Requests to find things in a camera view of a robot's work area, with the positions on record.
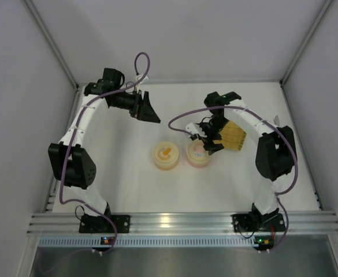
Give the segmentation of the cream lid pink knob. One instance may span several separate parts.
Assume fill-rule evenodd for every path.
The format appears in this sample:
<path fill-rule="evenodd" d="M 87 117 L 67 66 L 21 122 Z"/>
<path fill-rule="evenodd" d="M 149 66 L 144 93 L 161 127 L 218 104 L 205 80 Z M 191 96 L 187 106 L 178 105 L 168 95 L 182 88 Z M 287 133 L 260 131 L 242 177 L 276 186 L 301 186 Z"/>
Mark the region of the cream lid pink knob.
<path fill-rule="evenodd" d="M 211 159 L 209 153 L 204 149 L 203 142 L 200 140 L 192 141 L 187 147 L 187 157 L 195 160 Z"/>

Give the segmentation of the cream lid orange knob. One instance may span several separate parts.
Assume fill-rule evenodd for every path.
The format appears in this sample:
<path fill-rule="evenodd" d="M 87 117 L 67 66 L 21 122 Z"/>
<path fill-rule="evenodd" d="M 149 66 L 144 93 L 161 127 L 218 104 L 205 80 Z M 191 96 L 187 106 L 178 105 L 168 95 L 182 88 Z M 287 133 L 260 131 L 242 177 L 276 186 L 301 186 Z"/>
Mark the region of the cream lid orange knob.
<path fill-rule="evenodd" d="M 157 144 L 153 150 L 153 161 L 170 163 L 179 160 L 178 147 L 169 141 L 163 141 Z"/>

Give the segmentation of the metal tongs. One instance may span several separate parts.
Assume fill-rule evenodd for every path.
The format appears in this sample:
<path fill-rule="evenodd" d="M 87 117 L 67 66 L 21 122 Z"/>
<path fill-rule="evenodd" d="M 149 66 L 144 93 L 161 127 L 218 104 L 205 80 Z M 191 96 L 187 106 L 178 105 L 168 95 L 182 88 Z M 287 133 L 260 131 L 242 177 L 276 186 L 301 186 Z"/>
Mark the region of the metal tongs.
<path fill-rule="evenodd" d="M 279 116 L 278 116 L 278 115 L 276 115 L 276 116 L 274 117 L 274 124 L 275 124 L 276 126 L 280 126 L 280 119 L 279 119 Z"/>

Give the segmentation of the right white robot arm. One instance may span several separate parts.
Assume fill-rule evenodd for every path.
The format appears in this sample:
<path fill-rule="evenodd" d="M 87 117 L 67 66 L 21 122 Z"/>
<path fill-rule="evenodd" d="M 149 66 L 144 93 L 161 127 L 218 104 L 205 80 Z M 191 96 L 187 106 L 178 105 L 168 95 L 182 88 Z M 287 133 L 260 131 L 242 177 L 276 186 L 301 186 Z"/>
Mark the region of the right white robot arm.
<path fill-rule="evenodd" d="M 257 146 L 255 166 L 261 181 L 250 212 L 235 217 L 235 229 L 240 233 L 270 230 L 282 220 L 279 197 L 292 190 L 298 177 L 293 130 L 264 120 L 249 109 L 236 92 L 225 95 L 212 92 L 204 104 L 211 117 L 207 122 L 198 123 L 198 138 L 210 155 L 225 149 L 221 131 L 230 122 L 240 127 Z"/>

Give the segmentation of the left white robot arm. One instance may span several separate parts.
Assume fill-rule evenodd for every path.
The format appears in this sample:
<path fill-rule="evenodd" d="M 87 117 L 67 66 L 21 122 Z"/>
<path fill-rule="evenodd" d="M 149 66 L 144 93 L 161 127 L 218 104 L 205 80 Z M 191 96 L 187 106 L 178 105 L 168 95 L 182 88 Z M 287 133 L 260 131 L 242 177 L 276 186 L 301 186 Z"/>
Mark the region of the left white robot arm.
<path fill-rule="evenodd" d="M 116 229 L 109 204 L 94 184 L 98 169 L 88 153 L 104 113 L 115 107 L 127 110 L 139 121 L 161 121 L 150 103 L 149 92 L 141 91 L 138 83 L 124 88 L 124 81 L 119 70 L 104 69 L 102 78 L 85 87 L 80 107 L 65 135 L 48 148 L 54 177 L 60 182 L 60 204 L 75 203 L 83 211 L 79 217 L 80 233 L 113 233 Z"/>

